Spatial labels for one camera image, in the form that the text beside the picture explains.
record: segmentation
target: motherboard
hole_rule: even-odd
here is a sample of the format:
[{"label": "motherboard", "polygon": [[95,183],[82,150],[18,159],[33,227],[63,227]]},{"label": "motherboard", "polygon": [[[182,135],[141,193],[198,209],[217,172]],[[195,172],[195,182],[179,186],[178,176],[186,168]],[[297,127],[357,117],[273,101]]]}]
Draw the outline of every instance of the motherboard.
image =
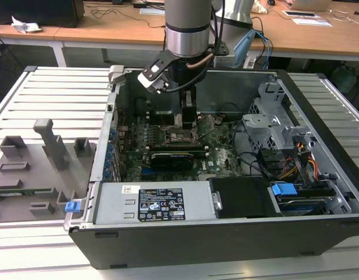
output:
[{"label": "motherboard", "polygon": [[233,149],[235,123],[224,122],[221,115],[200,115],[188,130],[170,125],[164,116],[124,122],[117,143],[122,181],[205,181],[243,175]]}]

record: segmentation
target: green circuit board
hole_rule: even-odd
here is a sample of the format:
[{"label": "green circuit board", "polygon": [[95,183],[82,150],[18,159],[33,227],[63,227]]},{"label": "green circuit board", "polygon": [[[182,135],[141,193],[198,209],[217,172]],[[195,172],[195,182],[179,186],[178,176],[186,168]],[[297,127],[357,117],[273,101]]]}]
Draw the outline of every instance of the green circuit board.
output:
[{"label": "green circuit board", "polygon": [[207,146],[207,154],[202,158],[194,157],[193,167],[187,171],[152,171],[150,168],[150,155],[153,153],[146,149],[147,144],[165,145],[168,136],[166,130],[170,127],[163,125],[149,125],[146,120],[139,118],[128,124],[127,131],[131,131],[132,142],[125,147],[125,170],[123,181],[205,181],[210,177],[242,176],[242,168],[230,144],[232,137],[232,122],[222,122],[215,116],[205,115],[196,127],[196,141],[199,149]]}]

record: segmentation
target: blue cable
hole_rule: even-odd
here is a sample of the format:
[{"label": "blue cable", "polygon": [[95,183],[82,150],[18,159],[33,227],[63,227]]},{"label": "blue cable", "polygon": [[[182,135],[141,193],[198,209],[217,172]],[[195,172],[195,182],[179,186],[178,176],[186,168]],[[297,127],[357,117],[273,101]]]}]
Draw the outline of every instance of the blue cable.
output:
[{"label": "blue cable", "polygon": [[266,64],[269,62],[269,58],[270,58],[270,55],[271,55],[271,53],[270,53],[269,40],[266,39],[266,38],[264,37],[264,35],[262,35],[260,32],[256,32],[256,34],[257,34],[262,40],[264,40],[264,42],[266,43],[266,45],[268,45],[268,56],[266,57],[266,61],[265,61],[264,65],[262,66],[262,69],[265,69],[265,67],[267,66]]}]

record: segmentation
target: power supply label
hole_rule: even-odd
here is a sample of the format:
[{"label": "power supply label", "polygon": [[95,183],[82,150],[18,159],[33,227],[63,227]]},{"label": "power supply label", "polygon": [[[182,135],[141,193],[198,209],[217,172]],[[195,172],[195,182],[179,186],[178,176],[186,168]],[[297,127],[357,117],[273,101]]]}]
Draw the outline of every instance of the power supply label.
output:
[{"label": "power supply label", "polygon": [[185,220],[182,189],[139,190],[138,219],[141,222]]}]

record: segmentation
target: desk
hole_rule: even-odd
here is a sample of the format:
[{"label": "desk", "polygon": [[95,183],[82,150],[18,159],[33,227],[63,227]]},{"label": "desk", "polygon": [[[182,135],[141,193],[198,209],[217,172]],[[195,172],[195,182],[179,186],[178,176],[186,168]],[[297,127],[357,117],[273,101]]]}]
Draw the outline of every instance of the desk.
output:
[{"label": "desk", "polygon": [[[276,6],[265,5],[268,14],[258,16],[263,22],[265,36],[272,40],[275,57],[313,58],[322,60],[359,61],[359,24],[354,22],[340,22],[329,12],[319,12],[333,27],[297,25],[292,20],[283,19],[274,10],[285,18],[289,18],[282,10],[288,8],[276,1]],[[332,2],[329,9],[348,12],[351,19],[359,22],[357,3]],[[261,24],[254,19],[254,28],[260,30]],[[263,48],[260,39],[255,39],[251,45],[249,55],[258,56]]]},{"label": "desk", "polygon": [[[87,5],[103,5],[103,3],[87,2]],[[277,2],[274,7],[268,5],[266,7],[269,10],[274,9],[281,15],[281,10],[287,9],[281,2]],[[359,21],[359,16],[353,15],[354,11],[359,11],[359,4],[332,2],[330,8],[349,12],[352,19]],[[66,66],[64,47],[161,50],[163,28],[149,28],[146,22],[133,20],[118,12],[111,12],[97,19],[91,14],[93,9],[96,8],[85,6],[84,18],[77,29],[43,27],[43,32],[21,34],[11,26],[0,26],[0,37],[6,44],[50,46],[60,67]],[[139,9],[134,9],[132,6],[120,7],[117,10],[134,18],[147,20],[152,26],[161,26],[165,22],[164,16],[141,15]],[[329,12],[320,14],[324,15],[333,27],[299,26],[292,20],[282,19],[271,11],[267,15],[253,13],[252,17],[259,16],[262,19],[265,35],[273,41],[275,57],[359,61],[359,24],[339,22],[334,20]],[[261,28],[258,20],[254,20],[254,25],[256,29]],[[256,58],[262,48],[261,41],[255,39],[249,57]]]}]

